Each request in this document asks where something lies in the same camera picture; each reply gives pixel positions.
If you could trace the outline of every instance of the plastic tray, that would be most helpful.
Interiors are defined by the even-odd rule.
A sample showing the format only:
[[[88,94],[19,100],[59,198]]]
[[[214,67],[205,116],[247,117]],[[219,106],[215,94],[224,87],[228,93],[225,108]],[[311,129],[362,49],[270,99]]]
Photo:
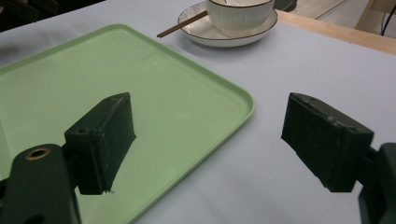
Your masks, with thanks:
[[[113,193],[78,195],[83,223],[135,220],[240,128],[251,96],[124,25],[0,68],[0,177],[12,158],[64,131],[109,95],[132,96],[137,135]]]

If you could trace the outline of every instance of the chopstick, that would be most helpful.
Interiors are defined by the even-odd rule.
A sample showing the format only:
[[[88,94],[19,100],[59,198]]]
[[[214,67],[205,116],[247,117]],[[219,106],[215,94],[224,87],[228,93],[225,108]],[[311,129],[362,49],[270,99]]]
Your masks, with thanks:
[[[206,10],[201,12],[201,13],[199,13],[199,14],[197,14],[197,15],[195,15],[195,16],[193,16],[193,17],[191,17],[191,18],[189,18],[189,19],[187,19],[187,20],[185,20],[185,21],[183,21],[183,22],[181,22],[181,23],[179,23],[176,26],[173,26],[173,27],[165,30],[164,32],[158,34],[157,37],[162,38],[162,37],[164,37],[166,35],[172,34],[174,31],[176,31],[178,29],[181,29],[181,28],[183,28],[184,26],[186,26],[186,25],[188,25],[190,23],[198,21],[198,20],[200,20],[201,18],[203,18],[205,16],[207,16],[207,11]]]

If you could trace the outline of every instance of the brass insert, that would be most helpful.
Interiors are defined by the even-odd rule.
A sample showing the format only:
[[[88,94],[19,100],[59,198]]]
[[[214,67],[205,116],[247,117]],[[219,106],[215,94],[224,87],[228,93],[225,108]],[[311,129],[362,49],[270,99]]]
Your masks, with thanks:
[[[29,153],[26,154],[25,159],[28,161],[35,161],[39,160],[43,157],[46,157],[50,154],[50,149],[43,147],[43,148],[36,148],[31,150]]]

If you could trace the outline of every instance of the saucer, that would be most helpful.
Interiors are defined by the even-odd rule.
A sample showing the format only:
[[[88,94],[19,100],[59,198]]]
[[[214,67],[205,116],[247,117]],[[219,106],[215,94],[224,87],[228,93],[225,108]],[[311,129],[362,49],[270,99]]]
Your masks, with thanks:
[[[181,23],[205,10],[205,2],[189,7],[180,14],[177,22]],[[277,14],[272,10],[268,19],[261,26],[253,30],[251,35],[241,35],[238,37],[224,35],[219,28],[212,24],[207,16],[183,27],[181,30],[184,31],[189,39],[199,44],[218,48],[231,48],[250,44],[263,38],[275,26],[276,22]]]

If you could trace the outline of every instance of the table surface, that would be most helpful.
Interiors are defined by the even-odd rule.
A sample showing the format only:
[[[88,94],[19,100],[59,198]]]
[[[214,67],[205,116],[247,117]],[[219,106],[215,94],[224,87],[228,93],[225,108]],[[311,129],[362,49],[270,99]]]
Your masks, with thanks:
[[[107,0],[6,31],[0,34],[0,66],[109,24],[124,23],[252,94],[257,108],[251,120],[136,223],[361,223],[357,200],[361,185],[351,193],[330,193],[280,135],[288,95],[300,92],[372,129],[374,148],[395,141],[394,42],[379,39],[389,45],[371,46],[382,37],[351,30],[358,35],[334,36],[338,28],[332,30],[333,25],[283,12],[269,35],[239,48],[200,46],[180,31],[155,37],[196,3]]]

